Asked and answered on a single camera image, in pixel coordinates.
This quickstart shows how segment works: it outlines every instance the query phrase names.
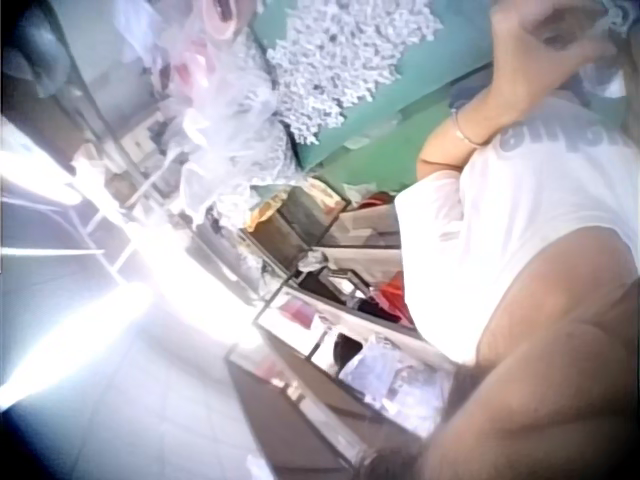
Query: clear plastic wrap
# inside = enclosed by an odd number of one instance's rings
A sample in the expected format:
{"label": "clear plastic wrap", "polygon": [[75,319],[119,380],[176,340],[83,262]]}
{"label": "clear plastic wrap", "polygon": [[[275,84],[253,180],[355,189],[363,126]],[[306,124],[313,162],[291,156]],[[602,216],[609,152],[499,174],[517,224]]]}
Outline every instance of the clear plastic wrap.
{"label": "clear plastic wrap", "polygon": [[125,62],[140,57],[149,68],[158,68],[164,62],[158,40],[166,25],[146,0],[115,0],[114,23],[129,42],[123,55]]}
{"label": "clear plastic wrap", "polygon": [[215,204],[221,223],[242,228],[261,199],[253,187],[302,180],[287,134],[273,116],[277,98],[261,54],[244,32],[232,44],[196,45],[183,126],[200,149],[182,174],[185,211],[201,223]]}
{"label": "clear plastic wrap", "polygon": [[362,392],[365,402],[421,437],[440,422],[453,377],[420,363],[380,335],[340,373],[340,380]]}

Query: plastic bag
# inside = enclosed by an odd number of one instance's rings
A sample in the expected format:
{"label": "plastic bag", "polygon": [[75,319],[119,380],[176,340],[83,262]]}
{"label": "plastic bag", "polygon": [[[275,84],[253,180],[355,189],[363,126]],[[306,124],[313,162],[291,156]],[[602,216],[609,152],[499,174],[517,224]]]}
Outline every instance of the plastic bag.
{"label": "plastic bag", "polygon": [[276,95],[249,33],[232,44],[207,41],[197,56],[198,68],[189,69],[193,106],[183,126],[200,149],[183,169],[183,206],[201,223],[215,203],[221,224],[242,228],[262,201],[253,187],[295,185],[302,175],[273,116]]}
{"label": "plastic bag", "polygon": [[140,57],[149,68],[164,63],[158,40],[166,25],[146,0],[115,0],[114,23],[129,42],[123,54],[125,62]]}
{"label": "plastic bag", "polygon": [[31,8],[20,20],[12,43],[2,51],[3,72],[33,80],[41,98],[50,97],[64,85],[71,72],[71,59],[39,8]]}
{"label": "plastic bag", "polygon": [[298,262],[298,270],[301,272],[315,272],[329,264],[327,256],[319,251],[312,250],[307,253],[300,262]]}
{"label": "plastic bag", "polygon": [[369,339],[340,380],[362,392],[365,402],[421,437],[440,422],[453,377],[422,364],[380,335]]}

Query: bright light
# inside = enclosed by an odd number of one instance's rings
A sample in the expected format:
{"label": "bright light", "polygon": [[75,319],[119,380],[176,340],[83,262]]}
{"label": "bright light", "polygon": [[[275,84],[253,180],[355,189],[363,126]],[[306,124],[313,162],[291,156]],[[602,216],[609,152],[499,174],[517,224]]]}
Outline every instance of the bright light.
{"label": "bright light", "polygon": [[255,309],[235,297],[185,251],[170,225],[123,227],[153,272],[153,279],[175,313],[214,340],[234,343],[246,335]]}
{"label": "bright light", "polygon": [[58,383],[98,356],[146,311],[152,297],[149,287],[131,283],[68,317],[0,387],[0,411]]}
{"label": "bright light", "polygon": [[48,157],[0,152],[0,174],[33,193],[65,205],[82,201],[82,195],[66,185],[72,180],[71,175]]}

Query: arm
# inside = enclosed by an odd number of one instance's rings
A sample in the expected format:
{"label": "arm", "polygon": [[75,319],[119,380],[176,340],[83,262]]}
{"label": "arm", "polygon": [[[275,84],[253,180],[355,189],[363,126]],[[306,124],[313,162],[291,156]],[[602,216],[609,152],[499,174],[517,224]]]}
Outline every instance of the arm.
{"label": "arm", "polygon": [[[474,143],[488,143],[509,125],[508,112],[485,90],[458,113],[461,130]],[[453,119],[441,124],[427,139],[418,157],[418,181],[442,170],[462,171],[475,148],[457,136]]]}
{"label": "arm", "polygon": [[469,442],[463,454],[496,478],[514,469],[609,478],[638,438],[638,285],[500,365],[459,412],[451,441]]}
{"label": "arm", "polygon": [[[557,9],[590,5],[589,0],[503,0],[492,10],[493,81],[458,114],[460,131],[468,139],[488,143],[504,127],[526,117],[581,66],[615,52],[608,41],[594,37],[558,51],[530,33]],[[457,136],[453,120],[446,120],[420,153],[418,181],[442,170],[462,171],[474,151]]]}

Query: merchandise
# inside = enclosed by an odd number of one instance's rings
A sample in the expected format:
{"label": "merchandise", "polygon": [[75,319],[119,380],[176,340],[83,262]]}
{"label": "merchandise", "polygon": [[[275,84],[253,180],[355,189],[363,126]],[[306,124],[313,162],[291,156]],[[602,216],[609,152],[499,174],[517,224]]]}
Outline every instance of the merchandise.
{"label": "merchandise", "polygon": [[299,0],[285,40],[267,52],[280,118],[299,143],[317,143],[323,127],[338,127],[342,110],[373,99],[398,78],[406,47],[434,40],[443,28],[431,0]]}
{"label": "merchandise", "polygon": [[366,403],[421,437],[440,422],[453,377],[422,364],[380,335],[342,370],[340,380]]}
{"label": "merchandise", "polygon": [[301,272],[315,272],[328,265],[327,256],[319,250],[311,250],[298,262]]}
{"label": "merchandise", "polygon": [[164,63],[166,54],[157,42],[166,25],[146,0],[116,0],[114,23],[129,42],[125,62],[140,57],[149,68],[159,68]]}

